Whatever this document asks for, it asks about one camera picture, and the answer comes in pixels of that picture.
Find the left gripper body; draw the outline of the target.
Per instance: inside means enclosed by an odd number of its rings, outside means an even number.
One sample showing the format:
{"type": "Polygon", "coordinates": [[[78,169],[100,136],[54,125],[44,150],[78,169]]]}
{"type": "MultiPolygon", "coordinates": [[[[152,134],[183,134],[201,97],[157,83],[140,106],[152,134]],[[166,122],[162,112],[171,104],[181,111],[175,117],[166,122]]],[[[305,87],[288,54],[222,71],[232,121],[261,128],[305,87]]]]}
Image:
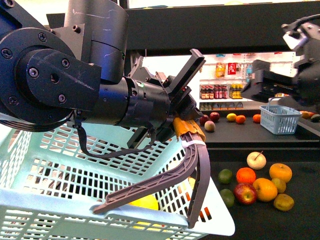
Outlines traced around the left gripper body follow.
{"type": "Polygon", "coordinates": [[[155,130],[155,139],[165,142],[170,139],[174,133],[173,119],[179,117],[184,121],[195,120],[202,116],[196,107],[196,101],[191,97],[191,88],[188,83],[200,70],[205,63],[205,57],[197,49],[191,49],[191,57],[179,71],[177,76],[168,76],[164,78],[159,75],[152,75],[146,67],[142,66],[143,57],[136,59],[134,66],[128,76],[133,80],[141,80],[143,83],[156,84],[161,83],[168,94],[170,108],[166,122],[155,130]]]}

